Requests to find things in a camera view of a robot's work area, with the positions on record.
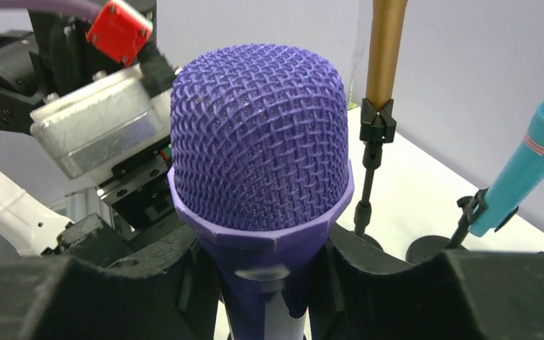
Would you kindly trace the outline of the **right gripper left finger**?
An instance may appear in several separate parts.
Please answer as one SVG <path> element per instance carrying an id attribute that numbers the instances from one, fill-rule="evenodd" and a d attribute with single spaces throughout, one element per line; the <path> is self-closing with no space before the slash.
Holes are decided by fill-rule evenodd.
<path id="1" fill-rule="evenodd" d="M 211 339 L 219 294 L 188 227 L 108 268 L 70 256 L 0 260 L 0 339 Z"/>

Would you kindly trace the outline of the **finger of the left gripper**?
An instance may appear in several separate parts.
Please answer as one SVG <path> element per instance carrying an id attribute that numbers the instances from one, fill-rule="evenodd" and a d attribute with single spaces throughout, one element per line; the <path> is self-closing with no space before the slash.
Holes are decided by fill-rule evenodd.
<path id="1" fill-rule="evenodd" d="M 42 256 L 69 256 L 108 270 L 171 270 L 196 262 L 197 242 L 195 233 L 174 216 L 127 240 L 92 214 L 67 226 Z"/>

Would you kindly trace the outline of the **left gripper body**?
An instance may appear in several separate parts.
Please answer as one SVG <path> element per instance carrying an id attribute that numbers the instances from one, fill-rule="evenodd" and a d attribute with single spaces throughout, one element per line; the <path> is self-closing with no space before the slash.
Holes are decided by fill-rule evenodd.
<path id="1" fill-rule="evenodd" d="M 154 32 L 157 5 L 154 1 L 105 1 L 96 19 L 88 23 L 86 40 L 110 60 L 124 67 L 138 61 Z M 166 172 L 171 163 L 169 141 L 151 152 L 145 150 L 118 165 L 118 174 L 94 183 L 101 201 L 128 226 L 123 236 L 151 227 L 172 213 Z"/>

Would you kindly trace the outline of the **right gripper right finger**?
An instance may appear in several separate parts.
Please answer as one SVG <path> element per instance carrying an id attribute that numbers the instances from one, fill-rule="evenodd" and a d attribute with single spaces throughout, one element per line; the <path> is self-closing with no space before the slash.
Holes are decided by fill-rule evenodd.
<path id="1" fill-rule="evenodd" d="M 314 264 L 313 339 L 544 339 L 544 254 L 411 265 L 337 226 Z"/>

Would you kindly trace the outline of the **purple microphone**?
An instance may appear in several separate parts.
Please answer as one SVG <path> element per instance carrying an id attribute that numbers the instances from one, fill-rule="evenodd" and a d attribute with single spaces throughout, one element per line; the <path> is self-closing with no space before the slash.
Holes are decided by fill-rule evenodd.
<path id="1" fill-rule="evenodd" d="M 303 337 L 313 260 L 353 197 L 348 128 L 339 73 L 298 47 L 224 47 L 174 80 L 171 196 L 233 339 Z"/>

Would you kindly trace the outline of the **gold mic black stand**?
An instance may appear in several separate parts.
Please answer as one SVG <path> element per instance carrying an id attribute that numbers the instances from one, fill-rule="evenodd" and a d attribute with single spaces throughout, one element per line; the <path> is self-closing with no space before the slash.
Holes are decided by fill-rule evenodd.
<path id="1" fill-rule="evenodd" d="M 354 234 L 375 248 L 383 250 L 380 243 L 366 234 L 370 224 L 372 206 L 370 195 L 375 171 L 380 167 L 383 158 L 383 146 L 395 139 L 397 121 L 392 117 L 394 101 L 390 99 L 382 109 L 375 109 L 371 102 L 364 98 L 361 104 L 359 139 L 364 142 L 362 164 L 365 168 L 361 199 L 354 213 Z"/>

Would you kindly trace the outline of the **gold microphone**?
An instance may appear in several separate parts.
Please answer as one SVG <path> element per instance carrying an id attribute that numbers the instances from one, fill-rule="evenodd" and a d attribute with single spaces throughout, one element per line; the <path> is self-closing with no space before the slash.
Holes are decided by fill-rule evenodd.
<path id="1" fill-rule="evenodd" d="M 374 0 L 365 98 L 376 110 L 392 99 L 407 0 Z"/>

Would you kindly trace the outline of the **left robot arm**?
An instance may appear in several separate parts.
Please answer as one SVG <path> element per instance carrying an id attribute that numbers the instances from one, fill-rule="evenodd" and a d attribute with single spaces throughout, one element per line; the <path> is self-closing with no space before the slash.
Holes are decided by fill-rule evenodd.
<path id="1" fill-rule="evenodd" d="M 70 219 L 0 171 L 0 235 L 21 256 L 108 266 L 162 233 L 174 207 L 169 92 L 155 1 L 0 1 L 29 31 L 0 33 L 0 130 L 33 137 L 69 179 L 87 178 L 132 230 Z"/>

